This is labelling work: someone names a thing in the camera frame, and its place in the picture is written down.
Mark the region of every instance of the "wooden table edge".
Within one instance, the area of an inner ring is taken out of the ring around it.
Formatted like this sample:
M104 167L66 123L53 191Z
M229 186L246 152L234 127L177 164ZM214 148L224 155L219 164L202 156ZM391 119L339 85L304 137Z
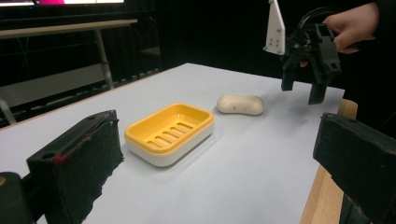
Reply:
M346 99L341 101L338 114L355 119L358 105ZM300 224L338 224L344 192L332 181L331 175L321 165L305 204Z

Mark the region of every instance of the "table leg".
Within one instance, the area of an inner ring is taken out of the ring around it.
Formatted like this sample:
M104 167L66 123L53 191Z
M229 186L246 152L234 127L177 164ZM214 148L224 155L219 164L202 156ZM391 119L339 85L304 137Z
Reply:
M3 96L1 93L0 93L0 107L1 107L1 110L3 111L3 114L6 116L6 119L9 124L13 124L13 123L17 122L15 120L14 116L12 115L12 112L9 109L7 102L3 99Z
M101 30L97 29L95 31L95 38L99 49L100 59L102 63L102 71L105 77L106 84L110 90L114 89L113 78L111 77L110 67L108 66L105 45L103 44Z

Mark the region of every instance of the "black foam block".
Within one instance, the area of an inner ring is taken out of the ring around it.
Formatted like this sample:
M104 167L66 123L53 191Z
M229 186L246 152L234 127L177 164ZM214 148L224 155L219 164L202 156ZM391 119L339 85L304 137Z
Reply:
M396 141L354 119L324 113L314 159L375 223L395 217Z
M48 223L81 223L123 161L115 110L89 116L28 160Z
M0 173L0 223L31 224L33 221L20 176Z

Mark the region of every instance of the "drainage slot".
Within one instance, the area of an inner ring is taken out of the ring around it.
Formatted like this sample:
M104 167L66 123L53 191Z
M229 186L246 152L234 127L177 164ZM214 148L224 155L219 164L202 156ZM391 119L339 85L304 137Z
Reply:
M170 141L168 141L168 140L166 140L166 139L164 139L164 138L162 138L160 136L155 137L155 140L157 140L157 141L159 141L161 143L164 143L166 145L171 145L171 143L172 143L172 142L170 142Z
M183 129L186 129L186 130L191 130L191 129L192 129L191 126L189 126L189 125L187 125L187 124L184 124L184 123L178 123L177 125L178 125L179 127L183 128Z
M175 133L178 133L178 134L185 134L185 133L186 133L186 132L181 131L180 129L175 128L175 127L172 127L171 130L172 130L173 132L175 132Z
M168 137L168 138L170 138L172 140L177 140L178 139L177 135L169 133L169 132L163 132L163 136L166 136L166 137Z
M155 142L153 142L153 141L148 141L148 144L149 144L151 147L162 147L162 146L158 145L157 143L155 143Z

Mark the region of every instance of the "red marking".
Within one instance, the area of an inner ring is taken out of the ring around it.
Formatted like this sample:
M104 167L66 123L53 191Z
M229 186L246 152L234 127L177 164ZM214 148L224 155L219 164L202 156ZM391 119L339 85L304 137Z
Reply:
M60 164L64 162L64 155L59 155L53 159L53 163Z

